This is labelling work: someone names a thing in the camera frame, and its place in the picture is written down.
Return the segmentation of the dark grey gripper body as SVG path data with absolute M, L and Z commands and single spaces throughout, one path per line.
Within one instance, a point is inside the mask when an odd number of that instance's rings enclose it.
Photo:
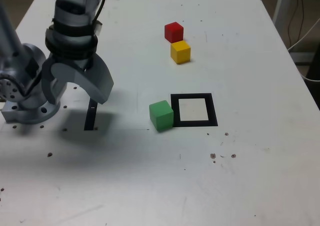
M 92 67 L 96 53 L 67 51 L 50 53 L 49 56 L 53 58 L 56 69 L 86 71 Z

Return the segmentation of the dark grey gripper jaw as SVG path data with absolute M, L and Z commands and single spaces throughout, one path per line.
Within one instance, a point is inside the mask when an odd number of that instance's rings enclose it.
M 58 104 L 67 88 L 66 82 L 57 80 L 51 73 L 51 68 L 55 63 L 55 59 L 49 57 L 43 63 L 41 71 L 42 91 L 50 104 Z

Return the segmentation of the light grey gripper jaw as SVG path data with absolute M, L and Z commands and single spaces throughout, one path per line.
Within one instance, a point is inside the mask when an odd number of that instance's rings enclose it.
M 98 55 L 92 57 L 90 68 L 85 71 L 79 67 L 55 63 L 51 67 L 51 73 L 59 81 L 77 84 L 99 104 L 107 102 L 114 85 L 107 65 Z

